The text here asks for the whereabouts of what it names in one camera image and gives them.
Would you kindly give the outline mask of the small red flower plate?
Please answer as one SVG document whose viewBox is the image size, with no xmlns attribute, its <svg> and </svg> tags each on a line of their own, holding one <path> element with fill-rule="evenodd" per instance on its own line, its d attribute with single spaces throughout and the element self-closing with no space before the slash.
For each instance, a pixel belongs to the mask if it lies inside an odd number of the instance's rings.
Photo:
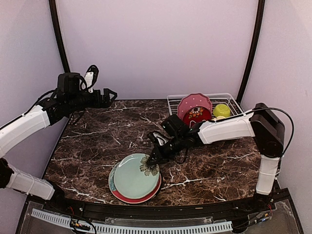
<svg viewBox="0 0 312 234">
<path fill-rule="evenodd" d="M 190 128 L 201 121 L 212 119 L 211 111 L 205 107 L 197 106 L 186 112 L 182 121 Z"/>
</svg>

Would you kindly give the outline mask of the pink dotted bowl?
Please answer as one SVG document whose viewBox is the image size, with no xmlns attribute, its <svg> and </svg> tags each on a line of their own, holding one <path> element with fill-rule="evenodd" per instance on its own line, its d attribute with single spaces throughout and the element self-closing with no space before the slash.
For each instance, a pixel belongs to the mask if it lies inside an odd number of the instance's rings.
<svg viewBox="0 0 312 234">
<path fill-rule="evenodd" d="M 213 105 L 208 96 L 197 93 L 197 94 L 190 94 L 184 97 L 177 107 L 177 116 L 180 119 L 183 119 L 187 111 L 191 110 L 194 107 L 204 107 L 213 112 Z"/>
</svg>

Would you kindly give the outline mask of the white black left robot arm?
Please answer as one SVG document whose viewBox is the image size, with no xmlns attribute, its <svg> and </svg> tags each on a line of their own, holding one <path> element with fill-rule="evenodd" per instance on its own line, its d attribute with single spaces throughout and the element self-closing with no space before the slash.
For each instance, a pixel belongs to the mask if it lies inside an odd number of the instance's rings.
<svg viewBox="0 0 312 234">
<path fill-rule="evenodd" d="M 62 189 L 47 180 L 32 176 L 7 162 L 4 156 L 16 145 L 34 133 L 69 118 L 76 111 L 86 108 L 109 108 L 117 93 L 105 88 L 93 89 L 98 78 L 96 69 L 85 76 L 63 73 L 58 76 L 56 89 L 46 92 L 25 113 L 0 128 L 0 187 L 10 188 L 27 195 L 49 200 L 57 212 L 69 208 L 62 197 Z"/>
</svg>

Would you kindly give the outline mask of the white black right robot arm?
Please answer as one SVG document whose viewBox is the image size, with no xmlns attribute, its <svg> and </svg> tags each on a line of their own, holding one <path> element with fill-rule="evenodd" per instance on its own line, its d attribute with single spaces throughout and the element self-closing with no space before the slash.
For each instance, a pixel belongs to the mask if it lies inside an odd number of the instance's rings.
<svg viewBox="0 0 312 234">
<path fill-rule="evenodd" d="M 154 148 L 148 157 L 148 166 L 167 163 L 173 160 L 182 150 L 217 141 L 225 141 L 241 137 L 253 138 L 261 162 L 256 185 L 256 195 L 249 200 L 249 208 L 260 211 L 268 203 L 267 195 L 272 191 L 275 178 L 279 174 L 280 162 L 289 148 L 285 144 L 285 125 L 274 114 L 275 111 L 291 116 L 279 108 L 268 107 L 264 103 L 239 115 L 220 120 L 202 120 L 187 126 L 177 115 L 170 115 L 161 124 L 169 135 L 156 137 L 156 132 L 149 133 Z"/>
</svg>

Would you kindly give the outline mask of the light teal flower plate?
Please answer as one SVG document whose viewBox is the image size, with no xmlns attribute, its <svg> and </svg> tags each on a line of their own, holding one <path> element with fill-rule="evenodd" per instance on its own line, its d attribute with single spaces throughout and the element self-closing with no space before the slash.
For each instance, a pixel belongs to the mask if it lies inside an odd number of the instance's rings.
<svg viewBox="0 0 312 234">
<path fill-rule="evenodd" d="M 113 188 L 125 198 L 139 199 L 160 182 L 159 165 L 148 165 L 147 154 L 132 154 L 120 161 L 113 172 Z"/>
</svg>

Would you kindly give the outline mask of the red teal flower plate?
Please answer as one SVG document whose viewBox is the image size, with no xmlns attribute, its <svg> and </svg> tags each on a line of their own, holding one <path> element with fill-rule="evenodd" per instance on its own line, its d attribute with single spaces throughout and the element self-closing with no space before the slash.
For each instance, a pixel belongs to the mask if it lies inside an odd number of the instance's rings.
<svg viewBox="0 0 312 234">
<path fill-rule="evenodd" d="M 162 180 L 160 172 L 146 176 L 139 169 L 118 173 L 118 168 L 119 164 L 116 164 L 109 174 L 109 189 L 118 200 L 126 204 L 141 204 L 156 195 Z"/>
</svg>

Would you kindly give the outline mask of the striped rim cream plate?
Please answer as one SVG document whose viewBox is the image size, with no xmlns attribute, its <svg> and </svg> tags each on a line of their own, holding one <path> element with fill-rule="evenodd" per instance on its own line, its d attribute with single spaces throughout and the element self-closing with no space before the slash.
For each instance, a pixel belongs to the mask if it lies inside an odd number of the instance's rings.
<svg viewBox="0 0 312 234">
<path fill-rule="evenodd" d="M 157 192 L 156 192 L 156 195 L 158 195 L 159 193 L 160 193 L 160 191 L 161 191 L 161 188 L 162 188 L 162 180 L 161 180 L 161 182 L 160 182 L 160 184 L 159 184 L 159 188 L 158 188 L 158 190 L 157 190 Z"/>
</svg>

